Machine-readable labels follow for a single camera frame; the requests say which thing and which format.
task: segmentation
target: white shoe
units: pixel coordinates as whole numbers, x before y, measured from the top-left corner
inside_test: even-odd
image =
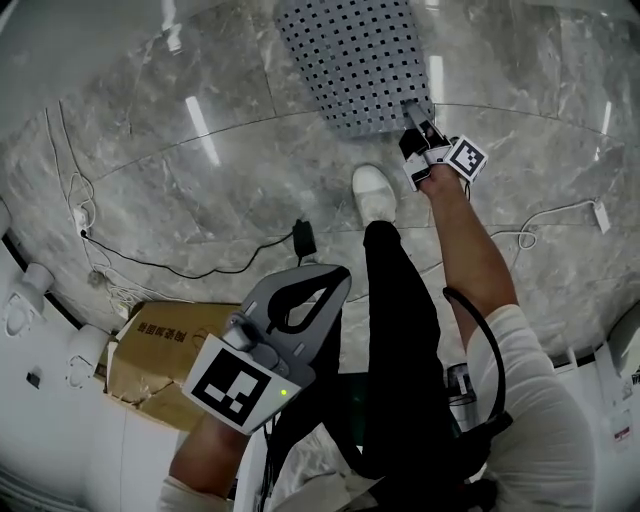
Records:
[[[353,195],[366,228],[374,220],[396,221],[396,195],[387,177],[373,165],[358,167],[353,173]]]

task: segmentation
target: white machine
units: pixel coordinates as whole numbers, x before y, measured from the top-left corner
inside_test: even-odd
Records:
[[[260,281],[231,315],[222,338],[209,335],[183,393],[210,414],[251,434],[315,380],[309,366],[351,288],[335,265],[305,265]],[[292,309],[323,290],[304,320],[289,325]]]
[[[442,135],[415,101],[405,103],[415,128],[407,130],[400,139],[400,149],[406,160],[404,172],[411,190],[431,174],[431,166],[448,164],[468,183],[473,183],[489,157],[464,135],[449,140]]]

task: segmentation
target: black power adapter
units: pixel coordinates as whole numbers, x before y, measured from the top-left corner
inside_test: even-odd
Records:
[[[293,248],[298,255],[299,261],[302,258],[314,254],[316,249],[316,241],[313,237],[313,228],[309,221],[298,219],[293,226]]]

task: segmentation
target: brown box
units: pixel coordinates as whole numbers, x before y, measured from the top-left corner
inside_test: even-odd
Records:
[[[108,394],[140,414],[190,431],[204,411],[182,394],[208,334],[222,336],[234,304],[148,302],[125,326],[109,370]]]

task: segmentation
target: gray woven basket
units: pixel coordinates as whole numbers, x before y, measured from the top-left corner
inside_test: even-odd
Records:
[[[276,26],[328,123],[348,137],[411,127],[433,103],[406,0],[281,0]]]

